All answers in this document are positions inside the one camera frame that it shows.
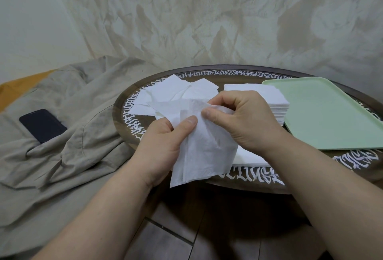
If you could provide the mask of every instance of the left hand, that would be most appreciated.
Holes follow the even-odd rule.
[[[166,118],[152,122],[128,165],[150,188],[159,185],[177,161],[182,141],[196,125],[196,116],[186,118],[174,130]]]

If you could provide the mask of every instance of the green tray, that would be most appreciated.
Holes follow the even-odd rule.
[[[320,150],[383,148],[383,123],[327,79],[263,81],[290,102],[285,126]]]

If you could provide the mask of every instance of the black phone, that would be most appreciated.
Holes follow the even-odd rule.
[[[67,130],[55,116],[45,109],[23,115],[19,121],[40,143],[47,142]]]

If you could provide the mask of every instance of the fingernail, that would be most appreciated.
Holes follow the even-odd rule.
[[[209,115],[210,115],[210,112],[209,112],[209,110],[207,110],[207,109],[203,109],[202,112],[201,112],[201,115],[202,115],[205,119],[207,119],[207,118],[209,117]]]
[[[190,116],[188,118],[186,118],[187,121],[189,121],[190,123],[192,123],[193,125],[197,124],[197,117],[196,116]]]

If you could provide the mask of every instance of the gray cloth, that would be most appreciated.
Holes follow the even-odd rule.
[[[132,156],[114,127],[113,104],[160,71],[112,57],[68,65],[0,113],[0,257],[46,243]],[[68,130],[40,144],[18,120],[38,109]]]

